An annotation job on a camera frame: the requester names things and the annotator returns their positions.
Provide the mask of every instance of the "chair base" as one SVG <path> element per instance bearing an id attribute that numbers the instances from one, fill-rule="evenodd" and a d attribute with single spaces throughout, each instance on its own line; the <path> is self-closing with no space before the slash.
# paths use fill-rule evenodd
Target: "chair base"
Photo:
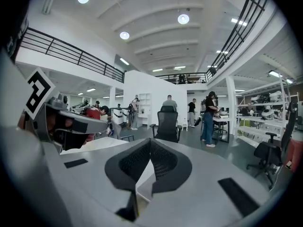
<path id="1" fill-rule="evenodd" d="M 270 175 L 270 173 L 272 175 L 274 175 L 276 173 L 276 169 L 272 168 L 270 166 L 271 166 L 271 164 L 265 165 L 263 163 L 263 160 L 261 160 L 260 163 L 259 163 L 259 165 L 248 164 L 246 166 L 246 169 L 248 170 L 250 167 L 253 167 L 253 168 L 259 170 L 258 173 L 254 176 L 254 178 L 256 178 L 257 176 L 259 176 L 261 173 L 265 173 L 266 177 L 270 181 L 270 186 L 268 188 L 271 190 L 274 187 L 274 181 L 273 181 L 272 176 Z"/>

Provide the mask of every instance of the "black railing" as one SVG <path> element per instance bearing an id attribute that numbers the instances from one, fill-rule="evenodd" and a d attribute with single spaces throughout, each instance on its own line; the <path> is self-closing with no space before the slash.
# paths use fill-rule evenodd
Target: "black railing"
<path id="1" fill-rule="evenodd" d="M 124 82 L 122 71 L 76 46 L 38 30 L 28 28 L 21 46 L 85 67 L 119 82 Z"/>
<path id="2" fill-rule="evenodd" d="M 237 18 L 238 22 L 235 24 L 230 36 L 221 49 L 221 53 L 218 54 L 211 68 L 206 72 L 207 80 L 229 60 L 245 41 L 261 14 L 264 12 L 266 3 L 267 0 L 245 0 L 243 9 L 239 18 Z"/>
<path id="3" fill-rule="evenodd" d="M 192 83 L 206 83 L 206 73 L 198 72 L 198 73 L 186 73 L 186 74 L 170 74 L 163 76 L 156 76 L 163 80 L 169 81 L 174 84 L 192 84 Z"/>

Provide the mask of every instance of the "white column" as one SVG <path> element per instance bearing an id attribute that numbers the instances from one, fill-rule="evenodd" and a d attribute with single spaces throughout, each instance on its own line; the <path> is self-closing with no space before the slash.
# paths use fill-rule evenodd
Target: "white column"
<path id="1" fill-rule="evenodd" d="M 230 121 L 230 134 L 235 134 L 235 126 L 236 126 L 236 115 L 237 115 L 237 101 L 235 94 L 235 83 L 233 80 L 233 76 L 226 77 L 227 84 L 227 92 L 228 92 L 228 101 L 229 101 L 229 117 Z"/>
<path id="2" fill-rule="evenodd" d="M 109 91 L 109 106 L 108 106 L 109 108 L 117 107 L 117 105 L 115 105 L 115 98 L 116 98 L 116 88 L 111 87 Z"/>

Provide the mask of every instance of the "floor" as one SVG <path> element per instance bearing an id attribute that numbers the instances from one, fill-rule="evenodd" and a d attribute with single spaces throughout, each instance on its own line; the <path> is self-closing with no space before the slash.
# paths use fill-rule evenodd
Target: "floor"
<path id="1" fill-rule="evenodd" d="M 201 131 L 201 124 L 195 128 L 189 127 L 188 131 L 184 129 L 181 132 L 179 143 L 200 150 L 204 150 L 213 154 L 217 154 L 229 160 L 235 166 L 237 166 L 244 172 L 250 174 L 251 176 L 254 176 L 257 173 L 257 169 L 253 169 L 253 168 L 250 168 L 249 170 L 246 169 L 247 164 L 258 164 L 259 162 L 258 158 L 256 158 L 253 155 L 255 150 L 253 146 L 231 135 L 229 144 L 219 141 L 215 148 L 209 148 L 206 147 L 206 145 L 200 141 L 200 131 Z M 121 131 L 121 137 L 131 134 L 134 135 L 135 140 L 153 137 L 152 129 L 151 128 L 147 129 L 146 126 L 142 126 L 136 131 L 127 130 L 126 128 L 123 128 Z M 294 132 L 293 138 L 296 140 L 303 140 L 303 132 L 301 131 Z M 287 186 L 291 177 L 292 177 L 292 172 L 288 168 L 282 167 L 279 173 L 279 177 L 276 181 L 276 186 L 271 191 L 271 193 L 274 193 L 277 189 L 281 189 L 282 187 Z M 268 189 L 269 181 L 264 174 L 259 175 L 256 179 L 266 189 Z"/>

